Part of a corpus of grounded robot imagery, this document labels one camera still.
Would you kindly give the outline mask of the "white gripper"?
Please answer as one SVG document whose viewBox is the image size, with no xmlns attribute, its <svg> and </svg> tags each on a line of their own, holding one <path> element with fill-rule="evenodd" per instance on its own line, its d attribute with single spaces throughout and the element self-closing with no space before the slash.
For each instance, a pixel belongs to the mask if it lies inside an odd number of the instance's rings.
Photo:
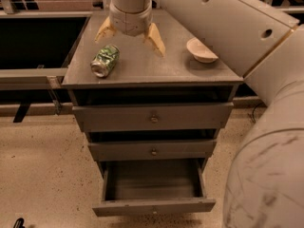
<svg viewBox="0 0 304 228">
<path fill-rule="evenodd" d="M 148 3 L 146 9 L 135 13 L 122 11 L 111 3 L 109 17 L 99 27 L 94 41 L 98 43 L 103 38 L 114 36 L 116 30 L 128 36 L 138 36 L 144 33 L 143 43 L 163 57 L 166 52 L 164 42 L 156 24 L 151 23 L 151 2 Z"/>
</svg>

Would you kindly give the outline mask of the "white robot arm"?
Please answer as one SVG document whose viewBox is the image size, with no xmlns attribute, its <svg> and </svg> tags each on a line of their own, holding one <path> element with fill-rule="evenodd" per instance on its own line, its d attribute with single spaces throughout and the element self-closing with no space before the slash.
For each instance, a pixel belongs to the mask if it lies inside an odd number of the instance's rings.
<svg viewBox="0 0 304 228">
<path fill-rule="evenodd" d="M 228 175 L 224 228 L 304 228 L 303 26 L 259 0 L 109 0 L 103 29 L 143 32 L 157 2 L 266 104 Z"/>
</svg>

